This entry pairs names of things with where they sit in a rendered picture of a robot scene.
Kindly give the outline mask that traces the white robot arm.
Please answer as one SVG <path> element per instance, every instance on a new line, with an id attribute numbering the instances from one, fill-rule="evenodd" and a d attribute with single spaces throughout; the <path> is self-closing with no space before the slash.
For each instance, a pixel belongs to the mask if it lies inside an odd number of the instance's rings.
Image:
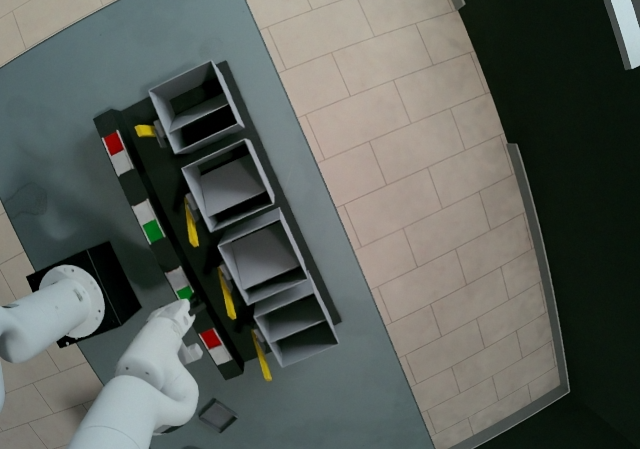
<path id="1" fill-rule="evenodd" d="M 23 363 L 65 335 L 87 336 L 101 324 L 104 309 L 89 273 L 73 265 L 55 267 L 38 291 L 0 306 L 0 357 Z M 197 343 L 186 348 L 178 332 L 164 318 L 144 324 L 65 449 L 148 449 L 152 436 L 191 419 L 199 390 L 183 365 L 203 352 Z"/>

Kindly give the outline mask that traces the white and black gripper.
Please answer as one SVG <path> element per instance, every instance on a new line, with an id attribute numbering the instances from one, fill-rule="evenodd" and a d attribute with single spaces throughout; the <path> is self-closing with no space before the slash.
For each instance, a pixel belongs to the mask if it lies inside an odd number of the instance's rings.
<path id="1" fill-rule="evenodd" d="M 193 305 L 193 308 L 190 307 L 190 304 Z M 172 321 L 172 324 L 174 326 L 178 325 L 178 334 L 182 338 L 192 325 L 195 319 L 195 314 L 205 309 L 206 307 L 207 306 L 205 302 L 201 300 L 200 296 L 197 295 L 196 292 L 193 292 L 190 297 L 190 301 L 188 301 L 187 299 L 181 299 L 169 305 L 160 306 L 159 309 L 153 311 L 150 314 L 147 321 L 152 318 L 165 317 L 167 320 Z"/>

